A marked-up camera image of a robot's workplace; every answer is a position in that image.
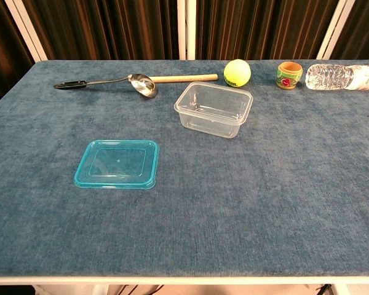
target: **plastic container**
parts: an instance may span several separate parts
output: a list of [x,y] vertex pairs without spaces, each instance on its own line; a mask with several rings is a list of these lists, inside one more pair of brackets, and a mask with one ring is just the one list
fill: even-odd
[[174,108],[186,128],[233,138],[246,121],[252,103],[253,97],[247,91],[193,82]]
[[83,188],[151,189],[156,183],[159,146],[151,140],[95,140],[74,176]]

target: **clear plastic container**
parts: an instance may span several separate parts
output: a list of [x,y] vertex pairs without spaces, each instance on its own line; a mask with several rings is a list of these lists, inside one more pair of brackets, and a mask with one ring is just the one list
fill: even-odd
[[247,91],[193,82],[174,108],[186,128],[233,138],[246,121],[252,103],[253,97]]

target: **yellow tennis ball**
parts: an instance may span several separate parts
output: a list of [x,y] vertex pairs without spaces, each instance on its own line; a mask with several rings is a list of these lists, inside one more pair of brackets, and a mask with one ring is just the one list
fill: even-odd
[[231,60],[224,68],[224,79],[228,85],[233,87],[245,85],[251,75],[250,66],[244,60]]

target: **container lid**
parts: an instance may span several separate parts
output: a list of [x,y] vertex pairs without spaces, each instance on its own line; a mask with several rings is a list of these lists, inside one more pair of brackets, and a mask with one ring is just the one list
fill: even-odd
[[242,125],[253,97],[244,90],[205,82],[193,82],[174,105],[177,112],[228,125]]
[[95,140],[81,159],[75,185],[85,188],[151,189],[159,146],[151,140]]

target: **brown curtain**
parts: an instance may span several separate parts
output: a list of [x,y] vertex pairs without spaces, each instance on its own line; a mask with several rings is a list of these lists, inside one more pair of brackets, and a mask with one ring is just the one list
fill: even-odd
[[178,59],[177,2],[23,0],[48,59]]
[[34,61],[4,0],[0,0],[0,98]]
[[369,0],[354,3],[331,59],[369,60]]
[[337,3],[197,0],[196,58],[315,58]]

